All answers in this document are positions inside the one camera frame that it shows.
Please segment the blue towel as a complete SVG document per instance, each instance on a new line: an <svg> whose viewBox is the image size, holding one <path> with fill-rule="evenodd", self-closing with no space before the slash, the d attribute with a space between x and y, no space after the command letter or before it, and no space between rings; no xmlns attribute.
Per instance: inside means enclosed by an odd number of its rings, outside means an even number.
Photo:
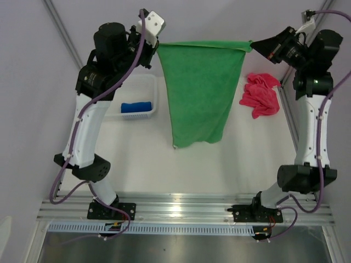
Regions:
<svg viewBox="0 0 351 263"><path fill-rule="evenodd" d="M152 110L151 101L146 102L134 102L134 103L122 103L121 113L135 113L135 112L149 112Z"/></svg>

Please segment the green towel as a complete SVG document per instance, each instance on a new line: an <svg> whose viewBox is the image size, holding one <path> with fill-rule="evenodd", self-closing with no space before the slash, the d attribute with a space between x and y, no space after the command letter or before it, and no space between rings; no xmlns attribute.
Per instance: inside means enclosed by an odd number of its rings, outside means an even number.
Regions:
<svg viewBox="0 0 351 263"><path fill-rule="evenodd" d="M162 43L173 147L221 141L250 41Z"/></svg>

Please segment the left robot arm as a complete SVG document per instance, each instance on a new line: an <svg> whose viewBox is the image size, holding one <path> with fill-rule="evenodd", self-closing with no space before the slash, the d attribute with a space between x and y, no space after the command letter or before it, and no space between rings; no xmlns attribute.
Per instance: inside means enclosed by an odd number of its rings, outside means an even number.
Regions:
<svg viewBox="0 0 351 263"><path fill-rule="evenodd" d="M107 180L109 161L95 151L101 124L114 99L115 91L139 65L150 68L163 27L156 22L138 23L130 31L116 22L106 23L94 34L95 48L87 64L80 69L76 84L76 109L69 141L54 156L61 167L59 180L66 169L83 183L88 183L100 213L107 219L118 215L118 196Z"/></svg>

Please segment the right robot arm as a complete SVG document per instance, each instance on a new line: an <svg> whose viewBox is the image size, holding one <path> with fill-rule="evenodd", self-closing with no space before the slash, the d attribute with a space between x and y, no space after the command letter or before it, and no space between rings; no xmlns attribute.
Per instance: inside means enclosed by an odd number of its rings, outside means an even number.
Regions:
<svg viewBox="0 0 351 263"><path fill-rule="evenodd" d="M292 193L319 191L337 179L327 152L327 118L334 91L329 72L343 37L333 30L321 30L310 45L299 41L300 33L287 27L278 35L251 43L251 48L274 64L284 61L293 67L293 88L299 106L299 136L295 162L281 165L277 182L259 192L251 216L263 221L270 209L290 198Z"/></svg>

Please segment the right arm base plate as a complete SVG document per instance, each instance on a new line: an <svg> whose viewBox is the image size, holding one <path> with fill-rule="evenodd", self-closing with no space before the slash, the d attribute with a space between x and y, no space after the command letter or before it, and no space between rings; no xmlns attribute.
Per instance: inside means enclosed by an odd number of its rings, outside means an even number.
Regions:
<svg viewBox="0 0 351 263"><path fill-rule="evenodd" d="M279 209L255 207L254 205L232 205L227 209L232 213L235 222L283 223L282 212Z"/></svg>

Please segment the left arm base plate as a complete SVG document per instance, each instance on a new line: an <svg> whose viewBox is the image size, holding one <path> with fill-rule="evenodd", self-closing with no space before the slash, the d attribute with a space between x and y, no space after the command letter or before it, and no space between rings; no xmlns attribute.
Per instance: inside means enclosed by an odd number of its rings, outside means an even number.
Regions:
<svg viewBox="0 0 351 263"><path fill-rule="evenodd" d="M135 218L137 205L135 203L119 203L117 209L124 211L133 221ZM127 220L127 217L116 210L107 208L100 203L91 202L89 204L87 219L89 220Z"/></svg>

